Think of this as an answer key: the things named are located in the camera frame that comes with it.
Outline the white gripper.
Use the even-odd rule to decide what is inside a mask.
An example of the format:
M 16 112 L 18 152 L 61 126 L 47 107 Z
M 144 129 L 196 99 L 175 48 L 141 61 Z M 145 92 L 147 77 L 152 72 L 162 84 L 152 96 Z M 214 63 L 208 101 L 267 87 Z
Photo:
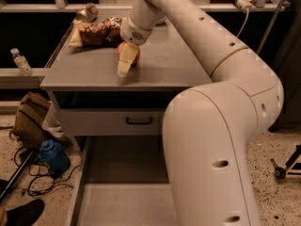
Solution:
M 145 25 L 134 21 L 130 16 L 124 19 L 120 27 L 120 35 L 124 40 L 118 46 L 118 76 L 125 77 L 131 66 L 136 64 L 140 57 L 138 46 L 144 44 L 152 33 L 154 22 L 147 21 Z

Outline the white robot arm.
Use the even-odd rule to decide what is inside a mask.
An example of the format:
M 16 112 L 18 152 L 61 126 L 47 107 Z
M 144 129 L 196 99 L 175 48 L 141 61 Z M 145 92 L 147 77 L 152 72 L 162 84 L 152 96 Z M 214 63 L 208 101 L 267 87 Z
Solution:
M 163 119 L 167 175 L 179 226 L 261 226 L 246 144 L 283 107 L 282 84 L 251 49 L 190 0 L 135 0 L 121 26 L 125 76 L 139 45 L 167 17 L 211 83 L 187 89 Z

